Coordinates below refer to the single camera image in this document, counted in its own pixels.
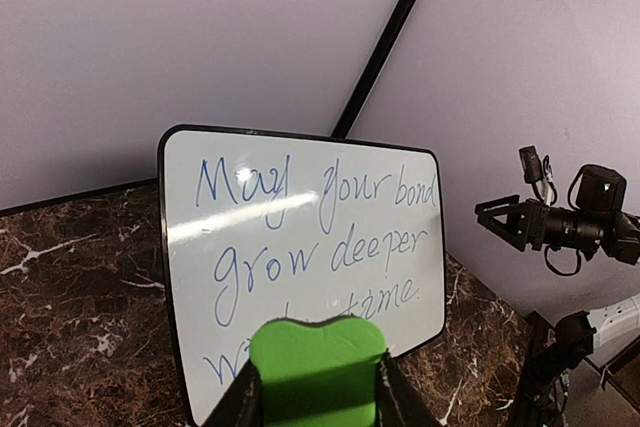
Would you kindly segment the white whiteboard black frame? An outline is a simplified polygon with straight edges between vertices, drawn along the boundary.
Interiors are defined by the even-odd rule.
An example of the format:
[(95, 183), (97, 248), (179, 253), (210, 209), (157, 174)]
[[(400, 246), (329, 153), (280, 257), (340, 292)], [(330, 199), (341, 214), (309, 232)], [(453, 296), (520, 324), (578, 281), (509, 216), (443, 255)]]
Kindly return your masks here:
[(165, 295), (187, 422), (254, 333), (353, 315), (403, 357), (446, 325), (440, 169), (427, 149), (177, 125), (157, 150)]

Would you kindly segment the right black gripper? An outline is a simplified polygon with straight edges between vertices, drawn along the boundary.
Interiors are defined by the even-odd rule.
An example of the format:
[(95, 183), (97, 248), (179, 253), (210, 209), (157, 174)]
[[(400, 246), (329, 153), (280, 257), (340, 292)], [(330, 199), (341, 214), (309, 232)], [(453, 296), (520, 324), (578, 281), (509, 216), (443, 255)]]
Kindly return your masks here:
[[(516, 250), (523, 252), (526, 243), (533, 250), (541, 251), (551, 207), (540, 201), (527, 199), (522, 214), (520, 200), (519, 194), (512, 194), (481, 202), (474, 207), (474, 213), (481, 226)], [(523, 215), (522, 232), (520, 219)]]

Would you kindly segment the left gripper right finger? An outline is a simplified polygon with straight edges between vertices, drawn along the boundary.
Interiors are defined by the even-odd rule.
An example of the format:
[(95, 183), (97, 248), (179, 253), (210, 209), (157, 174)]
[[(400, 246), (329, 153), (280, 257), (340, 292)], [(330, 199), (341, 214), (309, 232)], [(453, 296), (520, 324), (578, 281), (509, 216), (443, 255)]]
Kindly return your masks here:
[(376, 417), (378, 427), (439, 427), (419, 392), (401, 372), (396, 360), (386, 352), (376, 366)]

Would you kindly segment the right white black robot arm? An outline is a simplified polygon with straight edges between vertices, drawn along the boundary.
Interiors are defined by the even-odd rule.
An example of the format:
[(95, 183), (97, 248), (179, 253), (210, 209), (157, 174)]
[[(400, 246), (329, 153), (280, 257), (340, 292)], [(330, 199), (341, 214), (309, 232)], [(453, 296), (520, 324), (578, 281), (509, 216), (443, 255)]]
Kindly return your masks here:
[[(550, 160), (534, 147), (520, 150), (524, 181), (534, 196), (521, 200), (511, 195), (479, 203), (478, 223), (519, 251), (543, 254), (563, 248), (574, 252), (574, 270), (598, 251), (618, 262), (639, 263), (639, 218), (623, 211), (626, 179), (617, 171), (585, 164), (568, 192), (566, 207), (557, 204)], [(639, 328), (639, 298), (582, 310), (550, 326), (539, 315), (519, 381), (512, 426), (563, 426), (569, 398), (568, 374), (606, 343)]]

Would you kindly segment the green whiteboard eraser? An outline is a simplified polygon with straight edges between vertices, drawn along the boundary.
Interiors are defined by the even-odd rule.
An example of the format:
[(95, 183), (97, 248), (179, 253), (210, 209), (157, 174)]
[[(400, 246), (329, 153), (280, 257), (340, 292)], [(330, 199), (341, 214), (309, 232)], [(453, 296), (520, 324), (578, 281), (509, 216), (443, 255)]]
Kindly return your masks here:
[(263, 388), (266, 426), (373, 426), (383, 332), (359, 317), (278, 319), (253, 335), (249, 358)]

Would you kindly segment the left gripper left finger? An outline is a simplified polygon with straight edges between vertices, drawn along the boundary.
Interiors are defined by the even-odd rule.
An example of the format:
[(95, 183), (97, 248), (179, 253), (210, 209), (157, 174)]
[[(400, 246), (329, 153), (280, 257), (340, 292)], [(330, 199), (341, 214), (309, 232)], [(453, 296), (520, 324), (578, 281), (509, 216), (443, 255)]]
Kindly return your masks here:
[(203, 426), (262, 426), (262, 391), (263, 386), (259, 372), (252, 362), (248, 360), (205, 420)]

